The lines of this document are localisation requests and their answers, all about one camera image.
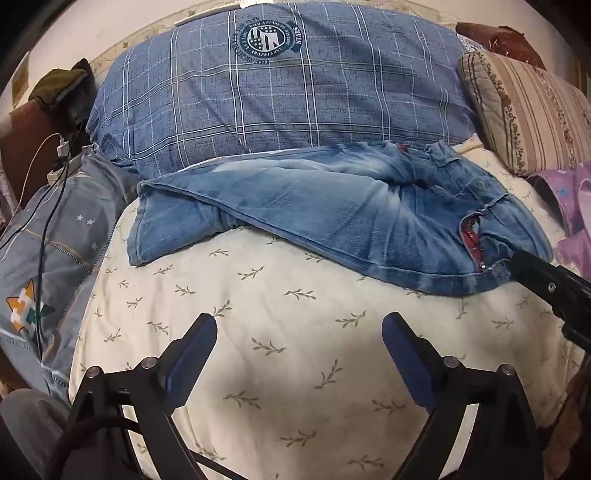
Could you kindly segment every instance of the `white cable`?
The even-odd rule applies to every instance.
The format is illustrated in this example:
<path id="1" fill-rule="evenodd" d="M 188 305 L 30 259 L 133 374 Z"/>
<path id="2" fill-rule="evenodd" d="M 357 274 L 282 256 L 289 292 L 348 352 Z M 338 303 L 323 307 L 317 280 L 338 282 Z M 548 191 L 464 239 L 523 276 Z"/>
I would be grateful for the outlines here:
<path id="1" fill-rule="evenodd" d="M 35 152 L 35 154 L 33 155 L 33 159 L 31 160 L 31 164 L 29 165 L 29 169 L 27 170 L 27 175 L 25 176 L 25 181 L 22 184 L 22 192 L 21 192 L 21 197 L 18 199 L 18 204 L 17 204 L 17 208 L 14 210 L 14 213 L 12 214 L 12 216 L 10 217 L 10 220 L 8 221 L 8 223 L 6 224 L 6 227 L 4 228 L 4 231 L 2 232 L 2 235 L 0 235 L 0 241 L 2 241 L 2 238 L 4 237 L 4 234 L 6 232 L 8 232 L 8 229 L 10 228 L 10 226 L 12 225 L 12 221 L 14 220 L 14 217 L 16 216 L 16 214 L 20 211 L 21 209 L 21 202 L 23 197 L 25 196 L 25 188 L 27 186 L 27 180 L 29 179 L 29 174 L 31 173 L 31 167 L 33 166 L 33 163 L 35 162 L 35 159 L 37 158 L 37 154 L 39 153 L 39 151 L 41 150 L 41 148 L 43 147 L 43 145 L 45 145 L 45 142 L 47 140 L 49 140 L 51 137 L 55 137 L 56 135 L 59 135 L 60 137 L 60 143 L 63 142 L 64 138 L 61 136 L 61 134 L 59 133 L 54 133 L 49 135 L 49 137 L 47 137 L 43 142 L 41 142 L 41 145 L 39 145 L 39 148 L 37 149 L 37 151 Z"/>

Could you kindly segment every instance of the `geometric star print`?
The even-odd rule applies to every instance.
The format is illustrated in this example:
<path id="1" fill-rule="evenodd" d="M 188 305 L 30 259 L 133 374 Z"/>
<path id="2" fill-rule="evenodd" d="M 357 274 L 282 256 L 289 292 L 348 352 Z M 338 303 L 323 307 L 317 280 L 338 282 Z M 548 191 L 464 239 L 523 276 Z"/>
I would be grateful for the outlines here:
<path id="1" fill-rule="evenodd" d="M 37 322 L 35 317 L 35 290 L 33 280 L 29 280 L 29 283 L 21 290 L 18 297 L 8 297 L 6 302 L 12 311 L 10 321 L 14 329 L 19 332 L 21 328 L 26 328 L 30 334 L 33 334 Z M 41 302 L 41 318 L 55 311 L 53 307 Z"/>

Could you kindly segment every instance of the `white bedsheet with leaf pattern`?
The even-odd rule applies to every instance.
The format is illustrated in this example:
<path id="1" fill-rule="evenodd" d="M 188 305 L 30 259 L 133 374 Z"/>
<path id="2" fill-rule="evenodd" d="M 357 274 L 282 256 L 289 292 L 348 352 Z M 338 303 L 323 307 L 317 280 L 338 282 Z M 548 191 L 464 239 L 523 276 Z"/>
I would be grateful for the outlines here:
<path id="1" fill-rule="evenodd" d="M 460 147 L 531 208 L 553 245 L 564 238 L 529 184 L 477 138 Z M 552 421 L 582 359 L 549 306 L 519 284 L 463 299 L 428 296 L 254 228 L 130 267 L 125 242 L 136 209 L 137 202 L 122 215 L 86 309 L 70 398 L 91 365 L 132 368 L 211 313 L 217 344 L 173 417 L 189 448 L 249 480 L 392 478 L 426 413 L 382 343 L 389 312 L 466 366 L 514 365 L 539 423 Z M 470 427 L 460 432 L 464 445 Z M 132 435 L 142 467 L 157 478 L 143 440 Z M 459 466 L 458 445 L 447 472 Z"/>

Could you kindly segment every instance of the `beige striped pillowcase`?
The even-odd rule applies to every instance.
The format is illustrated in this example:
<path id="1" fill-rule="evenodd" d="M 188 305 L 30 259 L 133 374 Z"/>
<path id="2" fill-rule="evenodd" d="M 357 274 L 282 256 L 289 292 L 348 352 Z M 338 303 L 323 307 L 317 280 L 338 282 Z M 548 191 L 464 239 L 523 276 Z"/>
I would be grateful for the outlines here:
<path id="1" fill-rule="evenodd" d="M 487 51 L 464 55 L 458 71 L 490 146 L 511 173 L 591 161 L 591 104 L 571 84 Z"/>

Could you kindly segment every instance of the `jeans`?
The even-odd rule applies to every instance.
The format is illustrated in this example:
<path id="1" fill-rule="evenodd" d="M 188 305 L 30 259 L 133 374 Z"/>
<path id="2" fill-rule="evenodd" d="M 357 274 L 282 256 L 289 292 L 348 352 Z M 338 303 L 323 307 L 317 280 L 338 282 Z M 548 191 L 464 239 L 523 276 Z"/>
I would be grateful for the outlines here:
<path id="1" fill-rule="evenodd" d="M 131 265 L 246 224 L 437 295 L 496 288 L 509 280 L 518 249 L 552 259 L 529 210 L 443 142 L 226 157 L 142 181 L 138 194 Z"/>

